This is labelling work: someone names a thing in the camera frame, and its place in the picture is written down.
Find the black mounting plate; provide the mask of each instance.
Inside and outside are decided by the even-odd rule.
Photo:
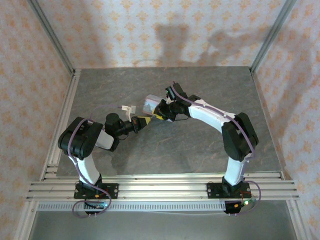
[[[243,182],[239,189],[237,189],[234,193],[228,195],[222,188],[222,182],[208,182],[206,184],[206,193],[208,195],[208,199],[250,199],[251,191],[249,183]]]
[[[104,189],[110,194],[112,199],[118,198],[119,183],[100,183],[99,188]],[[106,194],[101,193],[99,197],[95,197],[95,191],[83,187],[81,183],[75,185],[75,191],[73,195],[74,199],[108,199]]]

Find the robotic arm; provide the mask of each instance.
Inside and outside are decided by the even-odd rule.
[[[184,114],[189,118],[199,119],[217,129],[222,134],[224,150],[228,155],[228,165],[222,183],[207,184],[208,198],[238,199],[240,191],[248,192],[249,184],[244,182],[244,172],[252,155],[252,150],[255,149],[259,140],[249,117],[245,113],[229,113],[207,104],[198,96],[191,95],[188,97],[178,83],[166,88],[166,99],[153,95],[147,96],[143,111],[161,120],[171,122],[176,120],[178,114]],[[102,183],[102,176],[95,167],[91,153],[95,146],[113,152],[120,142],[119,136],[128,135],[130,132],[137,134],[151,120],[150,117],[143,116],[130,118],[130,112],[128,117],[129,120],[122,121],[118,114],[110,113],[106,116],[104,125],[77,117],[61,134],[58,147],[69,156],[68,144],[71,142],[70,154],[76,159],[73,163],[76,168],[78,166],[82,175],[92,185],[90,186],[82,176],[79,176],[74,198],[106,198],[106,196],[102,197],[101,191],[93,187],[96,186],[105,190],[110,188],[112,183],[107,186],[106,183]],[[83,123],[74,133],[81,121]]]
[[[149,95],[146,98],[145,106],[152,109],[155,99],[157,97]],[[222,179],[221,189],[217,190],[220,192],[217,196],[221,197],[222,191],[225,196],[230,197],[245,186],[244,173],[252,151],[243,134],[230,119],[235,120],[240,125],[254,149],[259,140],[248,115],[243,112],[234,114],[220,110],[195,95],[188,97],[179,83],[174,83],[166,88],[166,99],[160,100],[152,114],[159,119],[172,122],[175,121],[177,114],[184,114],[189,118],[199,119],[217,129],[222,133],[224,150],[228,154],[227,170]]]
[[[68,154],[68,144],[76,127],[83,120],[82,117],[77,117],[61,134],[58,140],[58,147],[63,150],[71,160],[72,157]],[[99,122],[84,121],[81,127],[76,132],[70,146],[70,153],[75,158],[78,169],[84,178],[79,176],[79,183],[76,185],[76,193],[74,197],[80,199],[88,199],[91,196],[100,195],[101,192],[94,189],[88,183],[105,189],[102,183],[102,176],[96,169],[92,151],[95,146],[113,152],[120,143],[120,136],[128,135],[130,132],[135,132],[143,129],[149,122],[150,117],[133,116],[130,120],[122,121],[118,114],[110,113],[105,118],[104,125]]]

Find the gray marble surface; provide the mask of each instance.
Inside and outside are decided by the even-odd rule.
[[[172,81],[180,83],[188,95],[197,95],[224,111],[248,114],[259,138],[256,158],[248,172],[280,171],[280,164],[266,124],[258,94],[247,67],[154,67],[84,69],[75,93],[69,123],[87,118],[99,105],[136,105],[142,115],[145,97],[165,97]],[[105,122],[108,113],[125,112],[100,108],[93,119]],[[122,174],[220,173],[227,169],[228,156],[222,135],[196,119],[161,121],[153,118],[138,134],[131,133],[115,152],[93,151],[97,169],[103,176]],[[77,176],[69,158],[61,155],[58,176]]]

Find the patterned wallpaper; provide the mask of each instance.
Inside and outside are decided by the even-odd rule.
[[[285,0],[40,0],[75,68],[250,66]]]
[[[271,134],[320,236],[320,1],[299,0],[257,72]]]
[[[0,3],[0,239],[13,239],[71,79],[26,0]]]

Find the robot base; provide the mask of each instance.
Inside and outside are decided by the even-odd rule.
[[[100,183],[98,185],[99,188],[106,190],[108,194],[110,194],[112,199],[118,198],[118,192],[119,192],[119,184],[118,183]],[[86,186],[86,184],[83,184],[82,182],[78,182],[75,185],[75,191],[73,195],[74,199],[108,199],[106,194],[103,192],[98,192],[96,189],[92,187]]]
[[[224,190],[224,184],[221,182],[208,182],[206,184],[206,193],[208,199],[249,199],[251,190],[249,183],[240,182],[236,190],[227,192]]]

